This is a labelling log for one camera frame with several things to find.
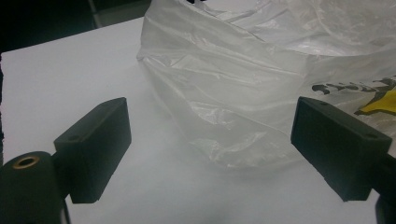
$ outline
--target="plastic bag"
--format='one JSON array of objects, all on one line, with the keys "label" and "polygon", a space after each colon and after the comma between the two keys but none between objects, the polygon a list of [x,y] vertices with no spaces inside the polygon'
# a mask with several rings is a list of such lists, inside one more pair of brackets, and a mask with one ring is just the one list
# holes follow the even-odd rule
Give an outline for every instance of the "plastic bag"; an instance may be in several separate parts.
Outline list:
[{"label": "plastic bag", "polygon": [[[247,167],[301,158],[290,143],[301,95],[359,114],[356,118],[395,136],[392,113],[396,111],[389,104],[396,86],[396,50],[389,47],[393,40],[385,45],[389,49],[372,49],[370,43],[383,38],[381,34],[361,39],[334,37],[344,32],[343,27],[328,33],[337,43],[328,48],[332,41],[316,39],[324,26],[318,27],[311,18],[323,8],[309,9],[314,10],[312,15],[301,11],[306,4],[321,7],[323,3],[299,2],[258,1],[250,11],[232,13],[200,2],[152,1],[143,25],[139,64],[186,139],[210,160],[227,167]],[[306,17],[296,20],[293,15]],[[259,25],[263,35],[258,35],[252,22],[262,24],[262,18],[281,25]],[[301,26],[290,31],[291,21]],[[310,45],[307,39],[317,41]],[[350,45],[346,39],[362,44]],[[329,56],[332,52],[355,56]]]}]

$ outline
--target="white plastic bag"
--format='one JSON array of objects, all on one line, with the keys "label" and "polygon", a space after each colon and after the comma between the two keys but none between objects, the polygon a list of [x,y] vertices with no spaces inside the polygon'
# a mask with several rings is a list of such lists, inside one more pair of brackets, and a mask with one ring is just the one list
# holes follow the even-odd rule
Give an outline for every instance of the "white plastic bag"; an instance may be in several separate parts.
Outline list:
[{"label": "white plastic bag", "polygon": [[[188,141],[210,160],[246,167],[300,158],[290,144],[290,132],[301,95],[363,114],[356,117],[396,136],[396,119],[389,107],[385,109],[389,113],[378,112],[384,111],[383,104],[360,111],[375,96],[391,99],[396,83],[396,50],[390,47],[395,30],[389,31],[384,48],[371,47],[373,41],[383,39],[381,34],[349,38],[345,34],[352,33],[342,33],[344,27],[336,31],[331,25],[326,38],[316,38],[328,26],[318,27],[324,17],[315,21],[311,16],[318,15],[323,10],[318,6],[324,3],[298,2],[262,0],[250,11],[231,13],[199,2],[152,1],[139,63]],[[306,4],[313,6],[308,14],[301,11]],[[264,27],[263,18],[276,19],[279,26]],[[289,30],[292,21],[301,26]],[[263,27],[262,35],[255,33],[257,27]],[[346,39],[362,44],[351,45]]]}]

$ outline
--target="translucent plastic bag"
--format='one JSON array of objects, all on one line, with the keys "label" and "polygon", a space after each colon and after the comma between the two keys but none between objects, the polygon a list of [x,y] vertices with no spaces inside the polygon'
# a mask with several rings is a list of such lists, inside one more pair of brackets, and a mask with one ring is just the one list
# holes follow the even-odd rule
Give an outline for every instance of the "translucent plastic bag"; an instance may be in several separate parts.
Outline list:
[{"label": "translucent plastic bag", "polygon": [[[385,106],[388,113],[378,112],[385,111],[380,101],[374,107],[367,105],[392,95],[394,33],[387,35],[389,44],[384,49],[370,47],[383,39],[380,34],[337,38],[333,34],[341,31],[331,31],[328,38],[317,38],[326,26],[318,27],[310,16],[322,10],[315,6],[323,4],[298,2],[258,1],[250,11],[232,13],[200,2],[152,1],[144,21],[139,63],[188,141],[210,160],[246,167],[300,158],[290,144],[300,95],[360,114],[358,119],[395,136],[396,118],[389,103]],[[306,4],[313,6],[311,14],[301,11]],[[295,15],[306,17],[296,20]],[[280,25],[252,25],[254,21],[262,24],[263,18],[277,19]],[[289,30],[293,21],[301,25]],[[257,27],[263,27],[262,35],[255,33]],[[346,39],[361,44],[351,45]]]}]

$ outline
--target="white table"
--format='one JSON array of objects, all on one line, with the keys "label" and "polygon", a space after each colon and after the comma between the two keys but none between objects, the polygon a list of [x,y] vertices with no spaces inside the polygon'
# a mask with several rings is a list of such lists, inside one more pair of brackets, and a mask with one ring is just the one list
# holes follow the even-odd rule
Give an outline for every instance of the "white table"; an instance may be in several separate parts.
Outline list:
[{"label": "white table", "polygon": [[375,223],[374,191],[343,203],[307,161],[226,170],[186,144],[138,67],[142,21],[3,54],[5,161],[53,153],[53,140],[96,105],[128,100],[133,142],[99,202],[67,198],[73,223]]}]

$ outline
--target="brass ring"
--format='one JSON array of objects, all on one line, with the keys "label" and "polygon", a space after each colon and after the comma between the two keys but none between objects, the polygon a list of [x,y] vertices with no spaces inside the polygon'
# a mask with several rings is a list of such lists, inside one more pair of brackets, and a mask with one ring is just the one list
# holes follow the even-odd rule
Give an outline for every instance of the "brass ring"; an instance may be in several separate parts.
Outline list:
[{"label": "brass ring", "polygon": [[16,170],[25,169],[25,168],[35,165],[36,163],[38,163],[39,160],[40,160],[40,158],[37,156],[23,157],[23,158],[20,158],[19,160],[17,160],[12,165],[12,167]]}]

